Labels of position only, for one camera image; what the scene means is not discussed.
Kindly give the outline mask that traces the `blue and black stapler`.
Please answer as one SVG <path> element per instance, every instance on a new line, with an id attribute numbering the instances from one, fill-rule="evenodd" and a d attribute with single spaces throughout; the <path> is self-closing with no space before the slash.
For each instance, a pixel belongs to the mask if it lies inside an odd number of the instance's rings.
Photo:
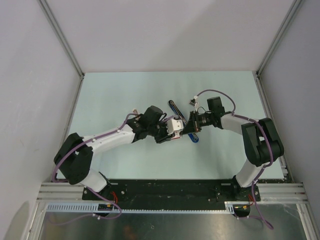
<path id="1" fill-rule="evenodd" d="M 177 105 L 174 103 L 173 100 L 168 101 L 168 105 L 171 108 L 171 110 L 182 120 L 183 125 L 185 126 L 187 124 L 187 120 L 182 114 L 182 112 L 179 110 Z M 199 142 L 199 137 L 195 133 L 189 133 L 188 137 L 193 143 L 198 143 Z"/>

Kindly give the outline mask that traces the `red white staple box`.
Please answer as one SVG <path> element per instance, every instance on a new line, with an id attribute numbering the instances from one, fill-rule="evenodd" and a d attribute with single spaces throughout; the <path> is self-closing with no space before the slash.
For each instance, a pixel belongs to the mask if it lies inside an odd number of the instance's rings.
<path id="1" fill-rule="evenodd" d="M 179 131 L 174 131 L 173 132 L 173 136 L 172 136 L 172 140 L 175 140 L 175 139 L 179 139 L 181 137 L 180 135 L 180 132 Z"/>

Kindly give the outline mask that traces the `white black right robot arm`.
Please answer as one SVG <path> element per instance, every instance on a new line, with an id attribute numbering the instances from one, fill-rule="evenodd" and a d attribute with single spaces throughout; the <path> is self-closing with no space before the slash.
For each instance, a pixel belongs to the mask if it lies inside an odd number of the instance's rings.
<path id="1" fill-rule="evenodd" d="M 208 111 L 204 113 L 190 112 L 181 133 L 198 133 L 202 127 L 214 126 L 242 136 L 246 161 L 232 178 L 230 188 L 231 196 L 242 201 L 254 189 L 264 170 L 284 155 L 284 145 L 270 118 L 255 120 L 225 111 L 220 97 L 207 99 L 207 105 Z"/>

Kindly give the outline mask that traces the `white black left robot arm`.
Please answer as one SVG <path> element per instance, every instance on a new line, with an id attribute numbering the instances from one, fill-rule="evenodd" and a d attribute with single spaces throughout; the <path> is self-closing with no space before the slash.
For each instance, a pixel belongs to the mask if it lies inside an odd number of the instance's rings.
<path id="1" fill-rule="evenodd" d="M 92 168 L 92 161 L 99 154 L 122 145 L 132 144 L 154 137 L 159 144 L 169 141 L 175 135 L 174 125 L 180 122 L 174 116 L 162 118 L 164 113 L 152 105 L 144 113 L 129 113 L 124 122 L 103 133 L 89 136 L 70 134 L 54 157 L 53 173 L 60 171 L 70 185 L 81 184 L 93 191 L 100 200 L 110 196 L 111 188 L 105 175 Z"/>

